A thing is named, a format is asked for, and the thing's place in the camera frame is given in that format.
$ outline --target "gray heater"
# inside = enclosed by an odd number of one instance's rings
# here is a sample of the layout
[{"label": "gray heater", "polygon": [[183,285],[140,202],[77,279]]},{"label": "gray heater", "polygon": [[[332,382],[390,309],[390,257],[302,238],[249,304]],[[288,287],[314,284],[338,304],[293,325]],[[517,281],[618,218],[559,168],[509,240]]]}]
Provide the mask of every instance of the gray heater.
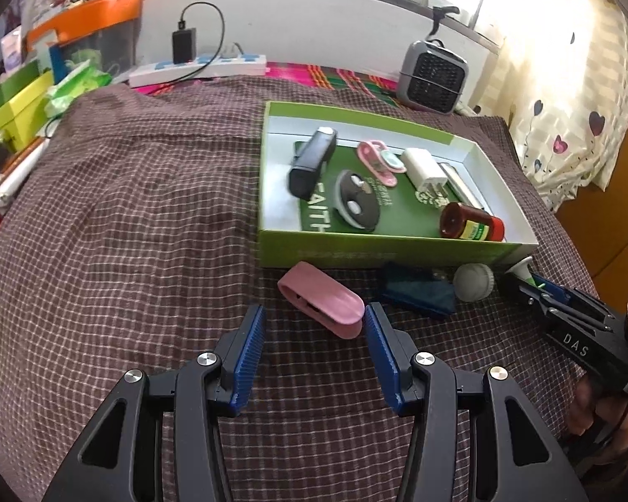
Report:
[{"label": "gray heater", "polygon": [[447,13],[460,10],[450,6],[432,11],[432,30],[426,41],[416,41],[407,50],[396,92],[398,100],[410,108],[451,113],[466,84],[467,62],[433,36]]}]

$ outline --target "power strip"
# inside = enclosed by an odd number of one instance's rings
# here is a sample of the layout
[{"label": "power strip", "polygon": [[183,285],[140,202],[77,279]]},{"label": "power strip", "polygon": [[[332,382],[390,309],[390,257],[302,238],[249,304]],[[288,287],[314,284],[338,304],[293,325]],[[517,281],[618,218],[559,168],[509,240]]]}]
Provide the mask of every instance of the power strip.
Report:
[{"label": "power strip", "polygon": [[[183,64],[172,64],[172,61],[169,61],[139,66],[129,75],[128,84],[135,88],[175,82],[180,77],[187,76],[205,65],[210,58],[210,55],[202,55],[192,62]],[[230,77],[231,75],[265,75],[266,70],[267,58],[265,55],[239,55],[235,58],[218,57],[201,73],[191,75],[187,79]]]}]

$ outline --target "curtain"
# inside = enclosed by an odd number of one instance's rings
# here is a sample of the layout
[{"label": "curtain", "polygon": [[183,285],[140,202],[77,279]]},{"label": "curtain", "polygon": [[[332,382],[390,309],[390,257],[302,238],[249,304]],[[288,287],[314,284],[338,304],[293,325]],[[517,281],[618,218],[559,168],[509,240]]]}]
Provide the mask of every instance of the curtain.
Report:
[{"label": "curtain", "polygon": [[591,182],[604,191],[628,129],[623,12],[614,0],[484,5],[504,42],[475,111],[505,118],[524,173],[553,211]]}]

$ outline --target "tablet box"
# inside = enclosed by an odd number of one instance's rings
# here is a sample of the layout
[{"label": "tablet box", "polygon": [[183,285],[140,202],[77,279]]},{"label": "tablet box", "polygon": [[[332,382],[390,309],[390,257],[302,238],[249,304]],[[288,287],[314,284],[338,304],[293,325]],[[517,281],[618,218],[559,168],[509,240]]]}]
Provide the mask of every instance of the tablet box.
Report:
[{"label": "tablet box", "polygon": [[[320,126],[337,130],[337,148],[315,194],[305,202],[288,192],[288,172],[298,145]],[[417,147],[429,150],[439,162],[449,162],[484,208],[503,220],[506,241],[439,238],[439,210],[419,201],[405,174],[397,174],[398,186],[388,189],[372,180],[358,160],[356,145],[370,139],[383,141],[397,155]],[[382,214],[373,233],[347,225],[335,210],[333,185],[342,169],[363,175],[377,193]],[[259,195],[258,259],[264,267],[290,268],[301,260],[318,268],[375,268],[387,261],[410,266],[509,265],[537,246],[516,199],[475,142],[373,113],[268,102]]]},{"label": "tablet box", "polygon": [[53,84],[53,74],[46,72],[0,106],[0,130],[7,130],[16,152],[28,147],[37,130],[47,122],[44,95]]},{"label": "tablet box", "polygon": [[39,77],[37,62],[30,62],[0,83],[0,106],[5,105],[15,95]]}]

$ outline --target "orange shelf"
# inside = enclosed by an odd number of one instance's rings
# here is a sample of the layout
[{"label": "orange shelf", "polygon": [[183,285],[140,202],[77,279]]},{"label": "orange shelf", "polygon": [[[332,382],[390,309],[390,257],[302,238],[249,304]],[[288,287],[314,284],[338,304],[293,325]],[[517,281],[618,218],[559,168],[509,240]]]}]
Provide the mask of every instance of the orange shelf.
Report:
[{"label": "orange shelf", "polygon": [[136,19],[140,13],[141,0],[91,0],[59,13],[28,32],[28,51],[51,30],[56,32],[59,43],[71,43],[103,28]]}]

